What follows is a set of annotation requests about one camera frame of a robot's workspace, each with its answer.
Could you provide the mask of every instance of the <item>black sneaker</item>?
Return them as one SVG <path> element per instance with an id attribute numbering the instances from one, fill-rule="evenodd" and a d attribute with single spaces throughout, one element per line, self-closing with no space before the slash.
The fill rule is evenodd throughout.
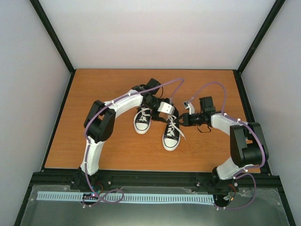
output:
<path id="1" fill-rule="evenodd" d="M 162 143 L 167 151 L 173 151 L 180 143 L 181 135 L 185 138 L 182 131 L 180 131 L 180 125 L 175 123 L 174 120 L 179 117 L 179 112 L 175 109 L 173 115 L 169 115 L 167 118 L 167 125 L 162 137 Z"/>
<path id="2" fill-rule="evenodd" d="M 151 126 L 151 109 L 146 107 L 139 107 L 138 112 L 134 117 L 134 128 L 137 133 L 146 133 Z"/>

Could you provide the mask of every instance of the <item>white wall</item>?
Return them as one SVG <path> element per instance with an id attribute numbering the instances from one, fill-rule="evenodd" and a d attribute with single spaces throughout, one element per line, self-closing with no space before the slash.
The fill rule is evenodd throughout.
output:
<path id="1" fill-rule="evenodd" d="M 301 225 L 301 1 L 286 1 L 243 72 L 256 120 Z"/>
<path id="2" fill-rule="evenodd" d="M 0 1 L 0 219 L 13 225 L 69 79 L 28 0 Z"/>
<path id="3" fill-rule="evenodd" d="M 41 0 L 75 68 L 237 69 L 275 0 Z"/>

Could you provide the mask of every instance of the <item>white cable carrier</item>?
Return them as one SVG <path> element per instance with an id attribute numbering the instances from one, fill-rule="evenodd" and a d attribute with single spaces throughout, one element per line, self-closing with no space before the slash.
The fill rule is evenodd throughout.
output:
<path id="1" fill-rule="evenodd" d="M 38 192 L 37 200 L 41 201 L 76 201 L 81 202 L 85 196 L 91 193 L 84 192 Z M 121 193 L 112 193 L 105 196 L 107 201 L 118 201 L 122 197 Z M 90 197 L 85 202 L 96 202 L 97 198 Z M 120 203 L 136 204 L 204 204 L 213 205 L 213 195 L 210 194 L 124 194 Z"/>

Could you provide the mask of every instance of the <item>black metal frame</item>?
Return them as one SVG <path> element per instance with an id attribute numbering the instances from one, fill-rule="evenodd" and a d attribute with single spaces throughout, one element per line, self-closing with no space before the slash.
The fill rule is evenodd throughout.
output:
<path id="1" fill-rule="evenodd" d="M 41 22 L 45 26 L 50 38 L 52 39 L 55 47 L 57 48 L 59 54 L 61 55 L 66 67 L 70 72 L 69 83 L 62 101 L 62 105 L 55 123 L 55 127 L 53 133 L 50 138 L 50 142 L 47 148 L 47 152 L 43 161 L 43 165 L 40 172 L 33 173 L 32 179 L 28 186 L 27 192 L 24 197 L 24 201 L 20 208 L 19 214 L 16 218 L 15 226 L 21 224 L 21 220 L 32 190 L 33 185 L 72 185 L 72 180 L 74 176 L 77 174 L 76 169 L 46 169 L 45 162 L 61 117 L 63 112 L 63 108 L 75 75 L 76 70 L 73 68 L 66 52 L 64 51 L 50 21 L 48 20 L 45 11 L 43 10 L 39 0 L 30 0 L 37 14 L 39 15 Z M 262 24 L 260 30 L 258 31 L 253 43 L 251 44 L 246 56 L 241 62 L 239 68 L 237 70 L 233 70 L 235 81 L 237 84 L 238 92 L 241 98 L 241 102 L 243 105 L 243 109 L 246 115 L 246 119 L 248 122 L 254 121 L 254 116 L 252 113 L 252 109 L 246 94 L 246 90 L 242 81 L 242 73 L 250 61 L 252 55 L 256 51 L 259 46 L 261 40 L 263 39 L 265 33 L 270 27 L 271 23 L 275 19 L 277 13 L 281 9 L 285 0 L 276 0 L 272 9 L 270 10 L 267 18 Z M 145 171 L 112 171 L 112 170 L 100 170 L 99 174 L 103 175 L 103 184 L 105 189 L 122 187 L 122 186 L 174 186 L 174 187 L 185 187 L 195 191 L 207 191 L 211 194 L 218 194 L 215 191 L 208 191 L 202 186 L 198 186 L 197 182 L 202 178 L 208 178 L 211 173 L 180 173 L 180 172 L 145 172 Z M 295 221 L 292 216 L 290 207 L 288 205 L 281 180 L 278 176 L 272 176 L 268 163 L 261 168 L 260 174 L 253 174 L 256 180 L 257 187 L 264 188 L 277 188 L 280 194 L 280 198 L 282 200 L 282 204 L 284 206 L 288 221 L 290 225 L 294 226 Z M 253 187 L 253 181 L 244 177 L 239 180 L 239 185 L 241 187 Z"/>

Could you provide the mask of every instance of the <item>orange wood surface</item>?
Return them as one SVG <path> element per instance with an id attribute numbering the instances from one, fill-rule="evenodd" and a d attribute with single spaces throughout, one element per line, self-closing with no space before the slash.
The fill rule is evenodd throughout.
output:
<path id="1" fill-rule="evenodd" d="M 108 101 L 125 94 L 132 86 L 145 84 L 150 78 L 161 83 L 184 78 L 185 82 L 174 97 L 180 114 L 186 112 L 182 103 L 204 84 L 221 82 L 227 89 L 225 112 L 245 120 L 238 89 L 231 70 L 138 70 L 138 69 L 78 69 L 55 137 L 46 161 L 46 168 L 78 168 L 83 160 L 86 140 L 84 121 L 92 103 Z M 170 97 L 178 83 L 164 87 L 163 97 Z M 218 85 L 205 88 L 193 101 L 199 111 L 199 97 L 212 96 L 217 110 L 221 109 L 223 91 Z M 103 170 L 154 170 L 210 172 L 230 156 L 229 136 L 213 129 L 200 133 L 196 127 L 180 127 L 187 140 L 172 152 L 162 145 L 165 124 L 151 122 L 149 131 L 139 135 L 133 127 L 136 109 L 131 109 L 115 121 L 114 132 L 106 141 L 99 162 Z"/>

